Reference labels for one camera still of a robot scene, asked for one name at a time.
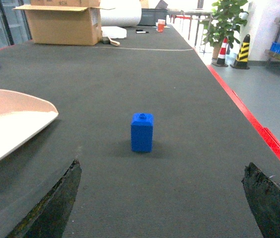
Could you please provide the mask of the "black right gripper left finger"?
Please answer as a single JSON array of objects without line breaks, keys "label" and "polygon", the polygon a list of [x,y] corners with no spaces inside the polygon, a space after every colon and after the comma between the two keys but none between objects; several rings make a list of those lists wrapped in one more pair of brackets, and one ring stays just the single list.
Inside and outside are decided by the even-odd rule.
[{"label": "black right gripper left finger", "polygon": [[74,160],[61,179],[7,237],[61,238],[76,200],[80,179],[80,163]]}]

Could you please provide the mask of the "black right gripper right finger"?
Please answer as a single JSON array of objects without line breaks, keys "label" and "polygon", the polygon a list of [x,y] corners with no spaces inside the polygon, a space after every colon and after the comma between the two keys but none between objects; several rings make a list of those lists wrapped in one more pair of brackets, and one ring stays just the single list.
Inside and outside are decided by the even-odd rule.
[{"label": "black right gripper right finger", "polygon": [[280,238],[280,185],[254,163],[245,167],[242,184],[262,236]]}]

